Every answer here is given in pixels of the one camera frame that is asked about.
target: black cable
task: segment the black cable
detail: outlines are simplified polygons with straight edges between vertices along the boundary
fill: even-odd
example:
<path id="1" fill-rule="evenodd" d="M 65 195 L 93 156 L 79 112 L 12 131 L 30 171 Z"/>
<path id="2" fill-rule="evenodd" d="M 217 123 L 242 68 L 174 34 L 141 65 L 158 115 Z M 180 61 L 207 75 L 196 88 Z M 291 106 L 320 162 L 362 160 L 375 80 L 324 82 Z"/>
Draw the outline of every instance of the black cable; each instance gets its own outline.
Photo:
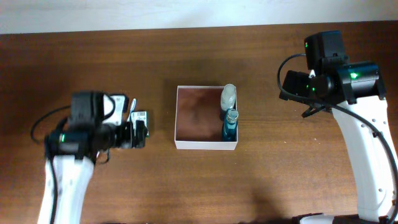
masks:
<path id="1" fill-rule="evenodd" d="M 55 130 L 62 132 L 63 127 L 66 125 L 67 122 L 68 122 L 68 117 L 62 118 L 62 120 L 58 122 L 57 127 L 55 127 Z"/>
<path id="2" fill-rule="evenodd" d="M 111 159 L 111 153 L 110 153 L 110 150 L 111 150 L 111 149 L 108 149 L 108 150 L 106 151 L 106 161 L 105 161 L 105 162 L 99 162 L 98 164 L 101 164 L 101 165 L 103 165 L 103 164 L 105 164 L 105 163 L 108 163 L 108 162 L 109 162 L 109 160 Z"/>
<path id="3" fill-rule="evenodd" d="M 316 114 L 317 112 L 319 112 L 321 110 L 324 110 L 325 108 L 326 108 L 326 106 L 320 106 L 320 107 L 314 109 L 312 106 L 310 106 L 308 110 L 304 111 L 304 113 L 301 114 L 301 117 L 307 118 L 311 115 Z"/>
<path id="4" fill-rule="evenodd" d="M 51 211 L 51 219 L 50 223 L 53 224 L 55 221 L 55 214 L 57 211 L 57 204 L 58 204 L 58 185 L 57 185 L 57 176 L 55 175 L 55 169 L 54 169 L 54 164 L 53 164 L 53 159 L 49 159 L 50 165 L 51 165 L 51 173 L 52 173 L 52 179 L 54 182 L 54 198 L 52 202 L 52 211 Z"/>
<path id="5" fill-rule="evenodd" d="M 32 129 L 30 129 L 30 138 L 33 140 L 33 142 L 35 142 L 36 144 L 41 144 L 41 143 L 42 143 L 42 140 L 40 141 L 40 140 L 36 139 L 35 136 L 34 136 L 35 128 L 36 128 L 37 125 L 40 124 L 40 122 L 42 122 L 45 118 L 49 117 L 51 114 L 54 114 L 54 113 L 56 113 L 56 112 L 58 112 L 58 111 L 65 110 L 65 109 L 68 109 L 68 108 L 70 108 L 70 105 L 68 105 L 68 106 L 63 106 L 63 107 L 61 107 L 61 108 L 52 110 L 52 111 L 48 112 L 47 114 L 45 114 L 44 116 L 42 116 L 41 118 L 39 118 L 39 119 L 33 124 Z"/>
<path id="6" fill-rule="evenodd" d="M 282 84 L 280 83 L 280 71 L 282 70 L 282 67 L 290 59 L 295 58 L 295 57 L 302 57 L 302 56 L 305 56 L 305 54 L 292 55 L 292 56 L 288 57 L 287 59 L 285 59 L 282 62 L 282 64 L 280 65 L 280 67 L 278 69 L 278 74 L 277 74 L 277 82 L 278 82 L 278 87 L 281 90 L 281 92 L 283 94 L 287 95 L 289 98 L 294 98 L 294 99 L 299 100 L 299 101 L 306 101 L 306 102 L 310 102 L 310 103 L 318 103 L 320 105 L 323 105 L 323 106 L 326 106 L 326 107 L 329 107 L 329 108 L 334 108 L 336 110 L 339 110 L 339 111 L 341 111 L 343 113 L 346 113 L 346 114 L 348 114 L 348 115 L 360 120 L 360 122 L 362 122 L 366 126 L 368 126 L 375 133 L 375 135 L 380 139 L 381 144 L 384 146 L 384 149 L 386 151 L 386 154 L 387 154 L 389 162 L 390 162 L 390 167 L 391 167 L 392 175 L 393 175 L 393 178 L 394 178 L 394 184 L 396 186 L 396 189 L 398 189 L 398 169 L 397 169 L 396 161 L 394 159 L 393 152 L 391 151 L 391 148 L 388 145 L 388 142 L 386 141 L 386 139 L 384 138 L 382 133 L 373 124 L 371 124 L 369 121 L 367 121 L 366 119 L 364 119 L 360 115 L 358 115 L 358 114 L 356 114 L 356 113 L 354 113 L 354 112 L 352 112 L 350 110 L 347 110 L 346 108 L 340 107 L 338 105 L 329 104 L 329 103 L 324 102 L 322 100 L 312 99 L 312 98 L 303 97 L 303 96 L 297 96 L 297 95 L 291 94 L 288 91 L 283 89 Z M 387 221 L 388 224 L 393 223 L 394 220 L 396 219 L 397 214 L 398 214 L 398 206 L 397 205 L 393 205 L 393 206 L 394 206 L 394 210 L 392 211 L 391 218 L 388 219 L 388 221 Z"/>
<path id="7" fill-rule="evenodd" d="M 108 113 L 107 115 L 105 115 L 104 120 L 110 118 L 110 117 L 113 115 L 114 111 L 116 110 L 116 102 L 114 101 L 114 99 L 113 99 L 111 96 L 107 95 L 107 94 L 105 94 L 105 95 L 106 95 L 106 96 L 109 98 L 109 100 L 112 102 L 113 108 L 112 108 L 112 110 L 111 110 L 110 113 Z"/>

